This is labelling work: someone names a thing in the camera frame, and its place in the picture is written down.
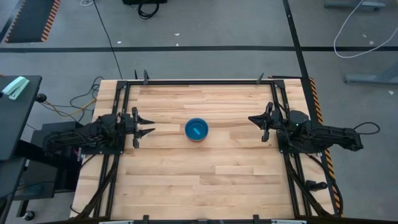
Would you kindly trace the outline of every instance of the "white cable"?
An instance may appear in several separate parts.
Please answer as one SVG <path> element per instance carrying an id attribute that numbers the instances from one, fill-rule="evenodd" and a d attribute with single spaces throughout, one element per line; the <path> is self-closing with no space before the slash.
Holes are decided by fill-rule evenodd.
<path id="1" fill-rule="evenodd" d="M 90 6 L 91 4 L 94 3 L 94 0 L 92 0 L 92 1 L 91 1 L 90 3 L 88 3 L 88 4 L 83 4 L 84 1 L 87 1 L 87 0 L 81 0 L 81 2 L 80 2 L 80 5 L 81 5 L 81 6 Z"/>
<path id="2" fill-rule="evenodd" d="M 358 56 L 367 54 L 367 53 L 369 53 L 369 52 L 372 52 L 372 51 L 374 51 L 374 50 L 377 50 L 377 49 L 381 48 L 382 46 L 384 46 L 386 43 L 390 42 L 390 40 L 395 36 L 395 34 L 396 34 L 397 31 L 398 31 L 398 27 L 397 27 L 396 30 L 394 31 L 394 33 L 391 35 L 391 37 L 388 38 L 388 40 L 386 40 L 386 41 L 385 41 L 384 43 L 382 43 L 380 46 L 375 47 L 375 48 L 373 48 L 373 49 L 371 49 L 371 50 L 368 50 L 368 51 L 366 51 L 366 52 L 362 52 L 362 53 L 360 53 L 360 54 L 352 55 L 352 56 L 342 56 L 342 55 L 338 54 L 338 52 L 337 52 L 337 50 L 336 50 L 336 41 L 337 41 L 337 38 L 340 36 L 341 31 L 343 30 L 344 26 L 346 25 L 346 23 L 348 22 L 348 20 L 350 19 L 350 17 L 354 14 L 355 10 L 357 10 L 357 8 L 362 4 L 363 1 L 364 1 L 364 0 L 361 0 L 361 2 L 359 2 L 359 4 L 355 7 L 355 9 L 352 11 L 352 13 L 351 13 L 351 14 L 347 17 L 347 19 L 344 21 L 343 25 L 341 26 L 340 31 L 338 32 L 338 34 L 337 34 L 337 36 L 336 36 L 336 38 L 335 38 L 335 41 L 333 42 L 333 48 L 335 49 L 335 53 L 337 54 L 337 56 L 339 56 L 339 57 L 341 57 L 341 58 L 355 58 L 355 57 L 358 57 Z"/>

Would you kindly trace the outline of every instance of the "orange and black hazard tape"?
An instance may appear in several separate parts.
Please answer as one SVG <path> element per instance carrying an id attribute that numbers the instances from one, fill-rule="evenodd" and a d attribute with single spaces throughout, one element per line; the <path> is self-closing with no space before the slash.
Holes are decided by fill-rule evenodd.
<path id="1" fill-rule="evenodd" d="M 321 114 L 321 108 L 319 106 L 317 89 L 315 88 L 315 82 L 313 81 L 313 78 L 310 78 L 310 83 L 311 83 L 313 100 L 315 102 L 315 110 L 317 111 L 318 122 L 320 124 L 322 124 L 323 118 L 322 118 L 322 114 Z M 330 156 L 330 152 L 328 149 L 325 150 L 325 157 L 326 157 L 326 161 L 328 163 L 330 177 L 335 180 L 336 178 L 335 178 L 335 173 L 333 171 L 333 163 L 331 162 L 331 156 Z M 337 209 L 340 209 L 340 198 L 338 196 L 337 190 L 334 186 L 332 187 L 332 189 L 333 189 L 333 195 L 334 195 L 335 202 L 336 202 L 336 207 L 337 207 Z"/>
<path id="2" fill-rule="evenodd" d="M 12 32 L 12 29 L 14 28 L 14 25 L 15 25 L 15 23 L 16 23 L 17 20 L 18 20 L 19 13 L 22 11 L 22 8 L 24 8 L 25 2 L 26 2 L 26 0 L 24 0 L 24 1 L 21 3 L 21 8 L 19 8 L 19 11 L 18 11 L 17 15 L 15 16 L 14 22 L 12 22 L 12 25 L 11 25 L 10 30 L 9 30 L 9 32 L 8 32 L 8 35 L 6 36 L 6 39 L 4 40 L 6 43 L 8 43 L 8 40 L 9 40 L 9 38 L 10 38 L 10 33 Z"/>
<path id="3" fill-rule="evenodd" d="M 54 3 L 52 5 L 51 11 L 50 11 L 50 15 L 49 18 L 47 19 L 47 22 L 45 24 L 44 30 L 43 30 L 43 34 L 42 34 L 42 42 L 45 42 L 50 35 L 50 30 L 52 27 L 52 24 L 54 23 L 54 19 L 55 19 L 55 15 L 57 14 L 58 8 L 60 7 L 60 0 L 54 0 Z"/>

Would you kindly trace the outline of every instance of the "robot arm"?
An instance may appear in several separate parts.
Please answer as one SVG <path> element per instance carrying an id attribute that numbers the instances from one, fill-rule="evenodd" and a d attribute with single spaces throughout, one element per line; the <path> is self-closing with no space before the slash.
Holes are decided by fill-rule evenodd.
<path id="1" fill-rule="evenodd" d="M 278 107 L 273 111 L 273 104 L 268 103 L 266 112 L 250 116 L 249 120 L 264 130 L 261 141 L 269 138 L 269 130 L 279 130 L 282 142 L 288 145 L 289 152 L 316 153 L 322 152 L 334 144 L 344 149 L 358 151 L 363 148 L 360 135 L 351 128 L 336 128 L 313 124 L 301 111 L 286 111 L 286 120 Z"/>
<path id="2" fill-rule="evenodd" d="M 133 146 L 138 148 L 138 139 L 154 130 L 140 130 L 138 124 L 153 123 L 142 119 L 137 108 L 132 108 L 132 117 L 130 114 L 106 114 L 81 128 L 50 133 L 44 139 L 44 151 L 53 154 L 66 146 L 78 146 L 84 154 L 120 154 L 123 152 L 119 146 L 124 144 L 125 135 L 133 134 Z"/>

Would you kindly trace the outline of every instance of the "wooden tabletop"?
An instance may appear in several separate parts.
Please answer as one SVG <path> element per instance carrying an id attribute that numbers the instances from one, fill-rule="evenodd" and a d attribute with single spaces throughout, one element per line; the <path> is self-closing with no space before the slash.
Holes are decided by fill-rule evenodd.
<path id="1" fill-rule="evenodd" d="M 112 112 L 116 82 L 101 82 L 93 120 Z M 285 85 L 290 109 L 308 114 L 300 80 L 285 80 Z M 262 131 L 248 120 L 248 116 L 262 114 L 269 101 L 269 85 L 131 87 L 127 112 L 137 107 L 142 118 L 155 121 L 141 128 L 156 130 L 140 140 L 139 149 L 133 148 L 132 136 L 127 136 L 111 218 L 252 219 L 254 214 L 260 218 L 293 218 L 276 133 L 270 131 L 269 140 L 261 142 Z M 204 141 L 191 142 L 185 137 L 184 126 L 191 118 L 203 118 L 208 123 Z M 307 156 L 301 159 L 306 179 L 326 182 L 318 164 Z M 75 210 L 81 211 L 95 193 L 102 160 L 97 155 L 82 168 Z M 296 190 L 303 214 L 301 193 Z M 328 190 L 313 194 L 325 210 L 333 213 Z M 104 195 L 101 214 L 108 198 Z"/>

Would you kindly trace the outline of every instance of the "blue bowl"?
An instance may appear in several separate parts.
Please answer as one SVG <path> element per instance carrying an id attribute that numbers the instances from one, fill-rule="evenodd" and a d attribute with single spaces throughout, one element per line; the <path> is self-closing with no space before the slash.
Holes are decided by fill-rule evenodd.
<path id="1" fill-rule="evenodd" d="M 192 118 L 185 124 L 185 134 L 191 141 L 202 141 L 207 137 L 209 126 L 201 118 Z"/>

